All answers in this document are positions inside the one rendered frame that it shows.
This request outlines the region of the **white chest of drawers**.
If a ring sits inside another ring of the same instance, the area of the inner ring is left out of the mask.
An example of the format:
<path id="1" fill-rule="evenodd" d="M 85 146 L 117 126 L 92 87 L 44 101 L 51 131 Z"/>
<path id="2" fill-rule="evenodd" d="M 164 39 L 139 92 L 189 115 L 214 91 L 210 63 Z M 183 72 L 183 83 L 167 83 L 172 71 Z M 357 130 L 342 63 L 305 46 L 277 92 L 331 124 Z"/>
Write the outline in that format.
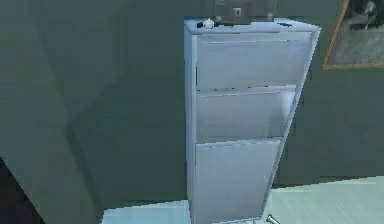
<path id="1" fill-rule="evenodd" d="M 207 19 L 184 22 L 190 221 L 255 223 L 263 216 L 321 29 L 286 18 L 206 29 Z"/>

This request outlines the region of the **grey box with switch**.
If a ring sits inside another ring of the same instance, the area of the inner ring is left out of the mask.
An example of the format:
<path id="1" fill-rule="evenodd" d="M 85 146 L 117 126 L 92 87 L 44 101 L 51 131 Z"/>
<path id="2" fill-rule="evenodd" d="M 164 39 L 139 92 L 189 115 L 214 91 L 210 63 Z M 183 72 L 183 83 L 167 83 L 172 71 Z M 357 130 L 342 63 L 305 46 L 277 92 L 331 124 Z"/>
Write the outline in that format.
<path id="1" fill-rule="evenodd" d="M 214 0 L 214 13 L 221 22 L 273 22 L 276 6 L 277 0 Z"/>

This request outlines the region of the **gold framed wall picture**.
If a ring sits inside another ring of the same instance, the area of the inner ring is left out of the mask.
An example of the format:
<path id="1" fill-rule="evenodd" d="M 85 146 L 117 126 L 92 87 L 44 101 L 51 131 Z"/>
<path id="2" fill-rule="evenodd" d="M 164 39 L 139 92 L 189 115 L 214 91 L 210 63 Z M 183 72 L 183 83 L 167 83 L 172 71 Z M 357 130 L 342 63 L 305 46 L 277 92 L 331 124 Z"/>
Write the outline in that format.
<path id="1" fill-rule="evenodd" d="M 384 68 L 384 0 L 343 0 L 322 68 Z"/>

